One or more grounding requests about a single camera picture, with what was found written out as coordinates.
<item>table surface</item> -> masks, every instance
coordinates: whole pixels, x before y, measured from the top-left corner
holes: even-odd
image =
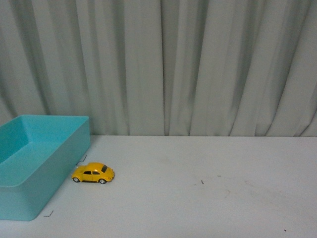
[[[0,220],[0,237],[315,238],[317,138],[92,136],[83,162],[39,216]]]

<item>plastic container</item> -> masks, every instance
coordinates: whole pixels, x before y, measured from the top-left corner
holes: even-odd
[[[0,219],[30,221],[90,147],[89,118],[19,116],[0,141]]]

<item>curtain fold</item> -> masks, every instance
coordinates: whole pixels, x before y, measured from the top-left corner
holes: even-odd
[[[0,124],[317,136],[316,16],[313,0],[0,1]]]

